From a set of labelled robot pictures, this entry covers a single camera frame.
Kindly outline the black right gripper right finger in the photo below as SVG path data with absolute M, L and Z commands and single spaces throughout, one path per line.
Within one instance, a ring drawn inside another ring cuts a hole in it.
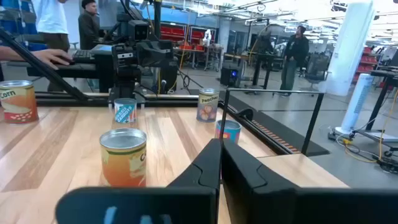
M 397 191 L 300 187 L 224 141 L 221 176 L 232 223 L 397 223 Z

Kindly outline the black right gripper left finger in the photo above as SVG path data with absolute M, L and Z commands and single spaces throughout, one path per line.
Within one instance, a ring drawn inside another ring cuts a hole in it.
M 217 223 L 221 141 L 212 139 L 166 187 L 82 187 L 57 203 L 58 223 Z

